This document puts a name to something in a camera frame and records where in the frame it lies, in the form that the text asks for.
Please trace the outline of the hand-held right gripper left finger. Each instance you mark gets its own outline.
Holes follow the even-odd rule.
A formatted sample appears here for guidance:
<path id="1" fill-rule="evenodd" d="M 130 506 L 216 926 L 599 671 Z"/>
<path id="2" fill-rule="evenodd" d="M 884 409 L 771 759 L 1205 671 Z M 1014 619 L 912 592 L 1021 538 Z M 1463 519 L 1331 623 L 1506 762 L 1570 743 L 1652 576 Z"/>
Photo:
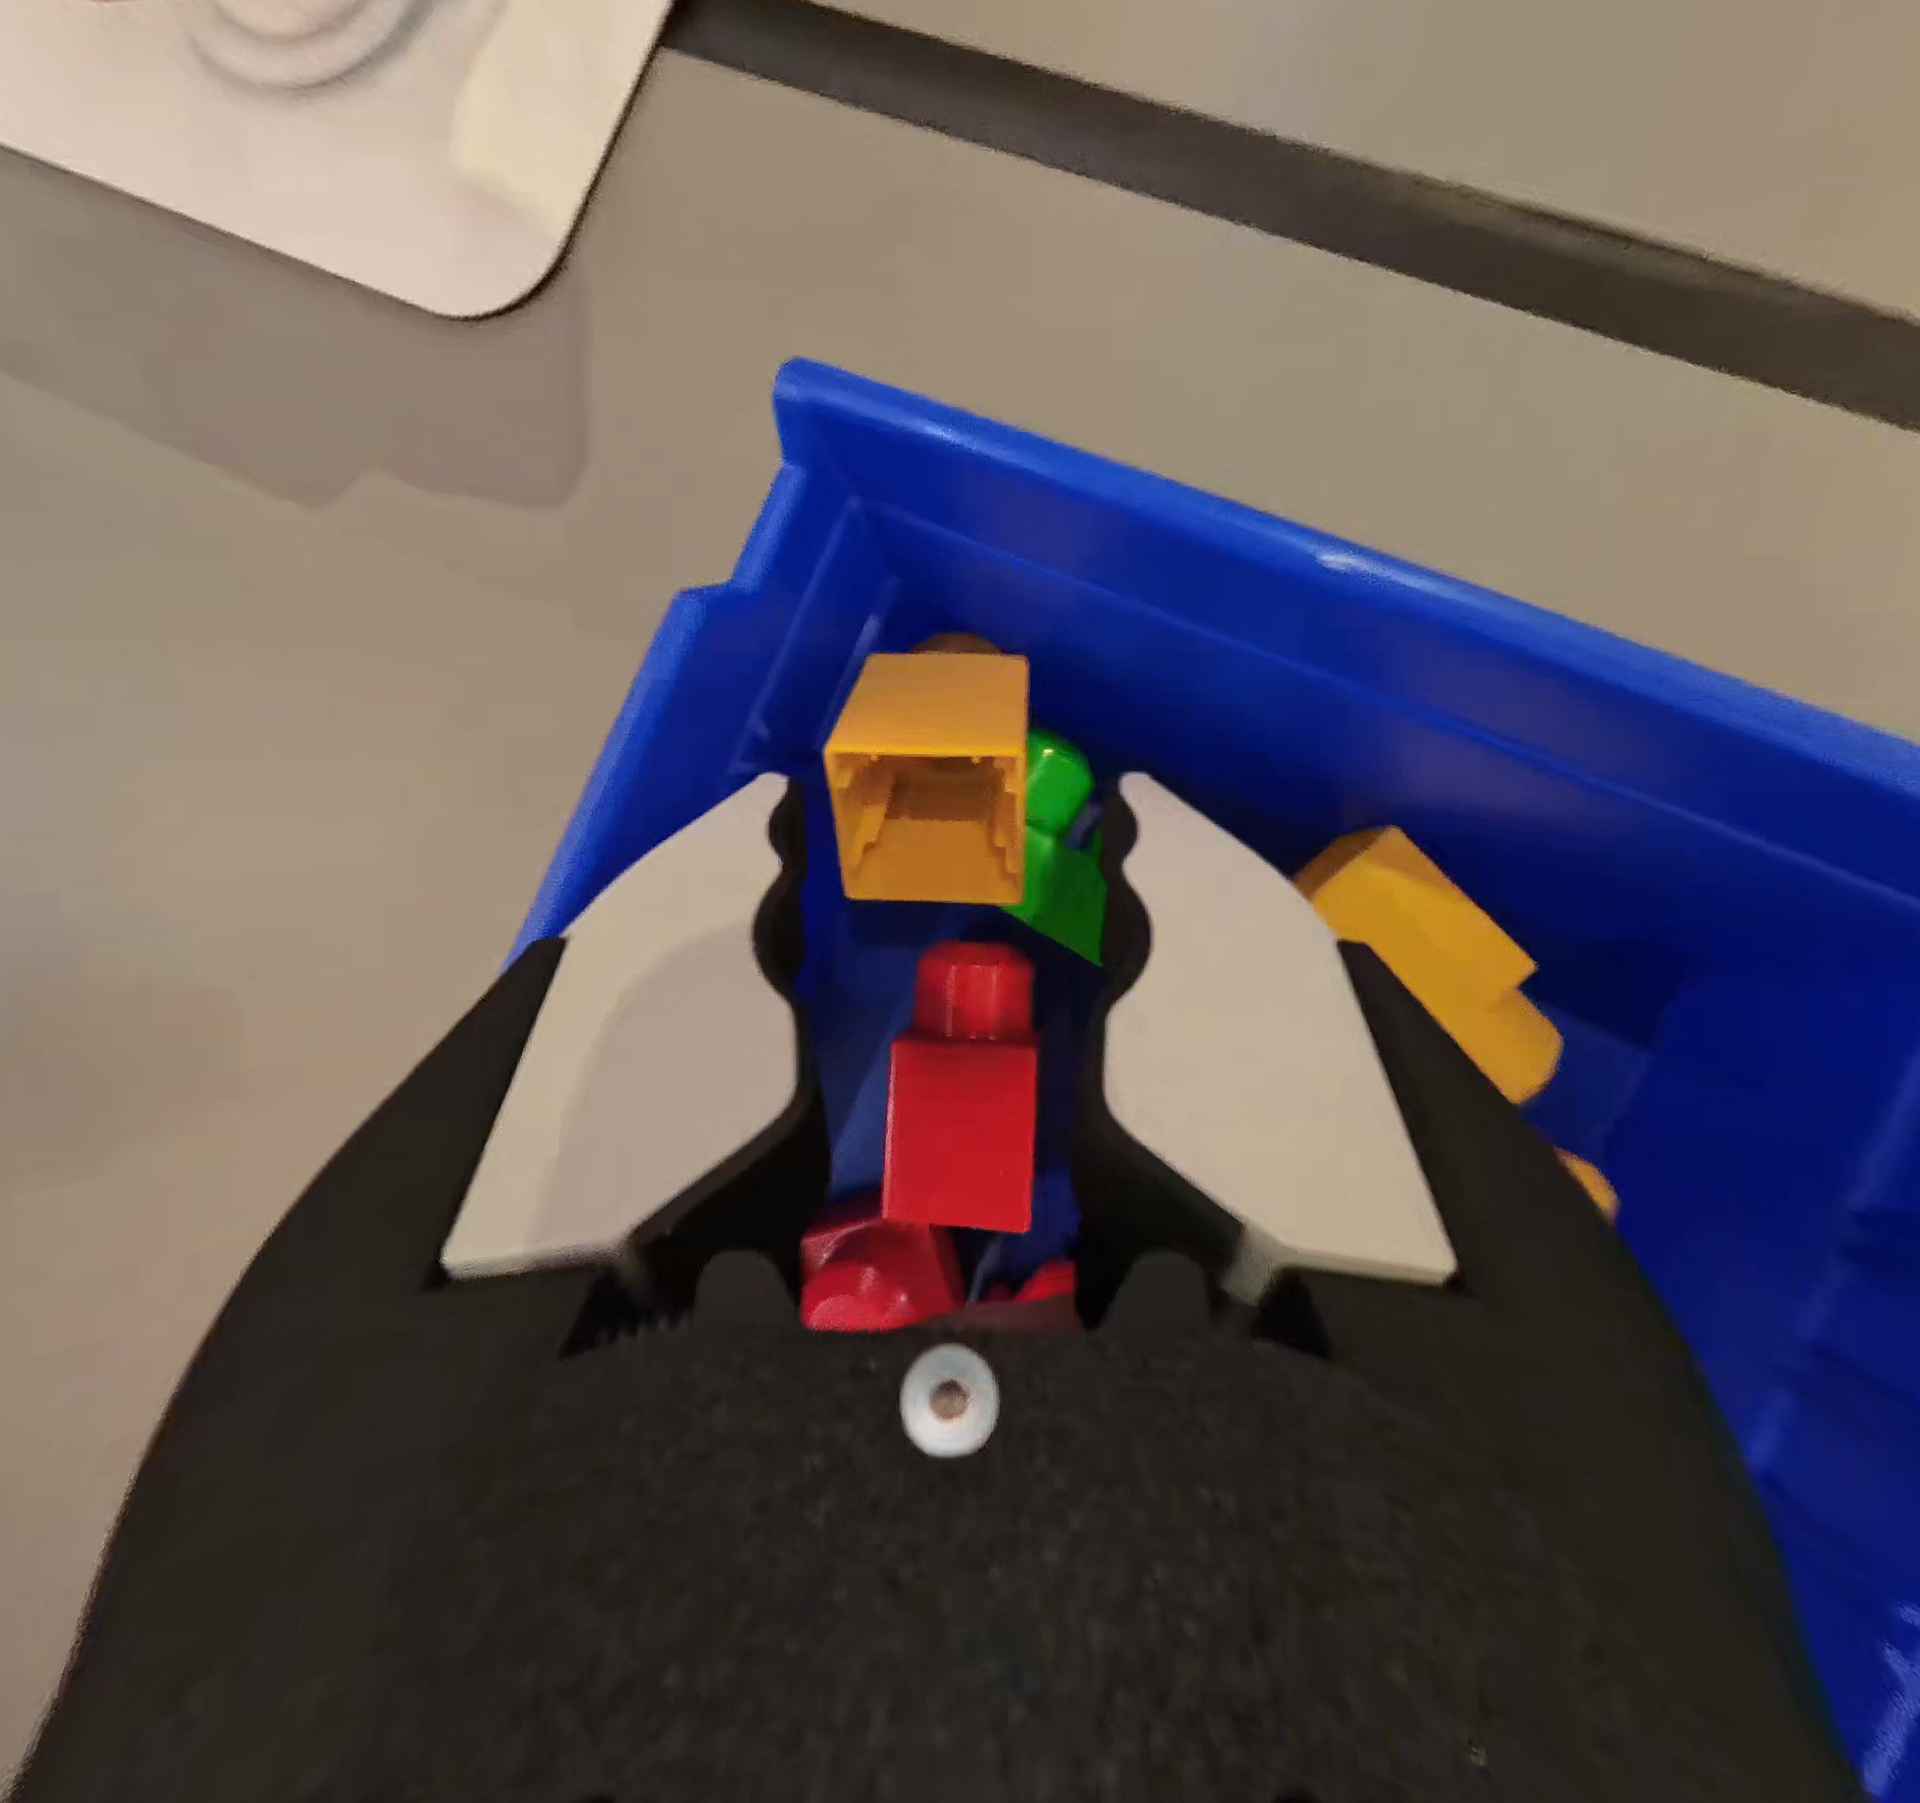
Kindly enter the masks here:
<path id="1" fill-rule="evenodd" d="M 441 1246 L 452 1283 L 588 1269 L 677 1315 L 750 1255 L 796 1306 L 828 1191 L 802 895 L 805 792 L 766 772 L 565 923 Z"/>

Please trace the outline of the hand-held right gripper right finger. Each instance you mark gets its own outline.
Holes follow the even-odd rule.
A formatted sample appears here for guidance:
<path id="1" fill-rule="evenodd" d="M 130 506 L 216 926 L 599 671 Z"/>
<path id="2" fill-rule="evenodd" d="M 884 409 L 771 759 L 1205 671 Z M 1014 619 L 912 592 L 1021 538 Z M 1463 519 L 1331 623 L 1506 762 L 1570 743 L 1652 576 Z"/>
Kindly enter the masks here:
<path id="1" fill-rule="evenodd" d="M 1108 787 L 1099 865 L 1070 1128 L 1082 1315 L 1147 1255 L 1251 1310 L 1296 1269 L 1445 1288 L 1458 1255 L 1331 926 L 1139 768 Z"/>

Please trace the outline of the blue plastic bin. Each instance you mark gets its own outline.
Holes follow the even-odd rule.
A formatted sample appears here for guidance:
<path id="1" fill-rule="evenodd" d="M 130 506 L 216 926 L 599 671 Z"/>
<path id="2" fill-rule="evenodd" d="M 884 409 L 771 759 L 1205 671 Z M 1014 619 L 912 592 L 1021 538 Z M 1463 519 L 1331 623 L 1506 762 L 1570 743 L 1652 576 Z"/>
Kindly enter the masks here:
<path id="1" fill-rule="evenodd" d="M 816 751 L 875 649 L 1291 869 L 1403 827 L 1539 963 L 1539 1128 L 1601 1164 L 1782 1549 L 1829 1719 L 1917 1796 L 1917 749 L 1507 597 L 790 361 L 780 470 L 683 591 L 511 951 Z"/>

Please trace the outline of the grey desk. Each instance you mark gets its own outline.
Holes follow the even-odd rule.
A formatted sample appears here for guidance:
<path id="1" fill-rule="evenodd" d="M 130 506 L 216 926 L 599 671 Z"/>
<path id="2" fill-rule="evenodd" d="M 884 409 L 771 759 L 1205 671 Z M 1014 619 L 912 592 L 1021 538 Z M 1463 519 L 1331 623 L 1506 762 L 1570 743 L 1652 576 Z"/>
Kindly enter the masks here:
<path id="1" fill-rule="evenodd" d="M 792 355 L 1917 734 L 1917 0 L 687 0 L 473 324 L 5 161 L 5 1778 Z"/>

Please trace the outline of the red toy block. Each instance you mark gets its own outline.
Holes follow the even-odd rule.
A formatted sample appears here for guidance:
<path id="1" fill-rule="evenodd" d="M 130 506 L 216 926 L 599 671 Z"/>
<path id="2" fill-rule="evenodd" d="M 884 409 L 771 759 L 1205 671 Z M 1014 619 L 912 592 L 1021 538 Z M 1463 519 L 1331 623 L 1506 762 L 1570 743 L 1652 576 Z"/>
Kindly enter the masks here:
<path id="1" fill-rule="evenodd" d="M 1020 1288 L 969 1297 L 957 1239 L 941 1225 L 884 1215 L 875 1196 L 828 1206 L 802 1233 L 799 1324 L 808 1333 L 1079 1333 L 1075 1266 L 1051 1261 Z"/>

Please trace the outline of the white folding stand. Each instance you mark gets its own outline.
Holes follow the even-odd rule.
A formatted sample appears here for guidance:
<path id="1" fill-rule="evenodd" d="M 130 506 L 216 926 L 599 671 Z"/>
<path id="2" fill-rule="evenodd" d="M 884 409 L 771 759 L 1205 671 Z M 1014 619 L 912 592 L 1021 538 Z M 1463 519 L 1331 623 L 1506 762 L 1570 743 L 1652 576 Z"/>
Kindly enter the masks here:
<path id="1" fill-rule="evenodd" d="M 2 0 L 2 147 L 443 318 L 558 264 L 674 0 Z"/>

